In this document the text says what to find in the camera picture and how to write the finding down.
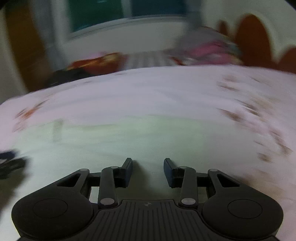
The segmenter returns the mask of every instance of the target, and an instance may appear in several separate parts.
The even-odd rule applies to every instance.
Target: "curtain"
[[[51,0],[29,0],[29,5],[34,25],[44,43],[52,70],[65,68],[66,61],[55,42]]]

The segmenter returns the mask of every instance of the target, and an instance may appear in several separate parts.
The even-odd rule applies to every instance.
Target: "green window pane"
[[[68,0],[72,31],[123,18],[121,0]]]
[[[147,15],[185,15],[184,0],[130,0],[133,17]]]

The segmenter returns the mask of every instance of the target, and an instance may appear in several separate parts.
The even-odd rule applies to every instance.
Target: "clothes pile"
[[[178,65],[242,64],[236,44],[208,27],[191,30],[167,54]]]
[[[73,62],[68,68],[54,72],[46,81],[44,88],[117,72],[124,61],[125,59],[121,53],[110,53]]]

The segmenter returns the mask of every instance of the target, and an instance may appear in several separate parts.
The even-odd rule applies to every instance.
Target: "window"
[[[68,0],[72,32],[112,20],[185,15],[184,0]]]

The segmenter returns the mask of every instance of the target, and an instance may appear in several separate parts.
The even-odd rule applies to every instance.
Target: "wooden headboard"
[[[246,66],[259,66],[296,74],[296,47],[289,48],[275,61],[268,33],[255,15],[246,15],[238,24],[236,33],[230,34],[228,23],[219,21],[218,30],[233,38],[242,52],[241,60]]]

